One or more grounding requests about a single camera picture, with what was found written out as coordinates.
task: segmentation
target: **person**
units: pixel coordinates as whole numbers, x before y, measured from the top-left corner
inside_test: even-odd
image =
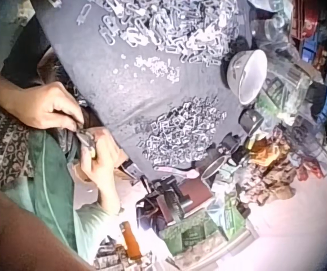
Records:
[[[75,132],[83,125],[75,99],[59,82],[22,89],[0,75],[0,109],[0,190],[92,264],[121,207],[113,177],[119,148],[113,137],[106,128],[89,129],[96,158],[82,146],[81,169],[97,185],[99,197],[74,210],[74,184],[66,157],[46,129]],[[36,230],[20,234],[31,236]]]

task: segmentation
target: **green shirt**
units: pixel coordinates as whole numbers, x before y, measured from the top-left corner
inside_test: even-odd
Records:
[[[89,264],[93,264],[99,244],[113,222],[112,217],[98,203],[86,204],[79,210],[74,210],[74,182],[60,147],[44,130],[31,131],[27,138],[33,178],[21,174],[5,185],[2,191],[21,208],[38,216],[57,238]],[[8,144],[6,146],[3,155],[8,153],[10,147]],[[18,151],[15,155],[20,155],[19,147],[16,149]]]

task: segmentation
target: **plastic container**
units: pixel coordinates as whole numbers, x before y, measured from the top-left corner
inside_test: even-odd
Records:
[[[282,36],[285,19],[274,16],[268,20],[253,20],[250,23],[251,33],[258,41],[275,42]]]
[[[227,81],[241,104],[251,103],[259,94],[267,74],[267,58],[262,50],[243,51],[230,61]]]

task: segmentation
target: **green sleeve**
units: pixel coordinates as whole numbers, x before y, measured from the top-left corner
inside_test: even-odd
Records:
[[[97,202],[85,204],[77,210],[74,215],[74,228],[80,257],[93,264],[100,243],[115,222],[116,216],[105,213]]]

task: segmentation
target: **hand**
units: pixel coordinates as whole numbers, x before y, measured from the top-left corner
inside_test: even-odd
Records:
[[[106,128],[88,129],[94,135],[96,159],[92,160],[87,147],[81,147],[81,169],[99,189],[98,203],[109,215],[117,215],[121,208],[113,178],[114,165],[120,149]]]
[[[96,143],[96,159],[92,160],[87,147],[81,147],[81,169],[98,188],[111,187],[113,183],[114,165],[119,157],[120,149],[110,132],[103,127],[88,129]]]
[[[20,91],[14,97],[11,114],[25,125],[38,129],[67,128],[77,130],[83,125],[83,114],[76,102],[60,82]]]

